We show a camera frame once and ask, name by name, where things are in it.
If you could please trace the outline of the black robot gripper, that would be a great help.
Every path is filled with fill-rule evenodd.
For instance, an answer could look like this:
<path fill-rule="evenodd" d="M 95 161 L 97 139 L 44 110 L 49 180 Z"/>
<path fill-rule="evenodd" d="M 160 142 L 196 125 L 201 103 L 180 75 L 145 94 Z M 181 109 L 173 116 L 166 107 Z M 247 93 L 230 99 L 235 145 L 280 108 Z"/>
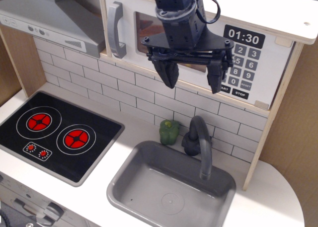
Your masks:
<path fill-rule="evenodd" d="M 233 41 L 211 32 L 203 6 L 156 7 L 163 32 L 145 37 L 152 62 L 164 84 L 173 89 L 179 77 L 179 63 L 205 65 L 212 93 L 221 91 L 223 70 L 234 65 Z"/>

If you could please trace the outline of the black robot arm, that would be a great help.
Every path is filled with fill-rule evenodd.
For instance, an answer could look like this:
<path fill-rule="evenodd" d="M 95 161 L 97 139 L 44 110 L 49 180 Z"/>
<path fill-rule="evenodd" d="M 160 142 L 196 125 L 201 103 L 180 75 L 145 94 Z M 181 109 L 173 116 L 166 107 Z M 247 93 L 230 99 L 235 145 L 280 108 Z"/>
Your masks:
<path fill-rule="evenodd" d="M 228 68 L 234 65 L 234 42 L 216 35 L 208 29 L 221 15 L 208 21 L 203 0 L 155 0 L 156 16 L 164 32 L 145 37 L 147 57 L 162 81 L 174 88 L 178 80 L 178 64 L 205 65 L 212 93 L 221 91 Z"/>

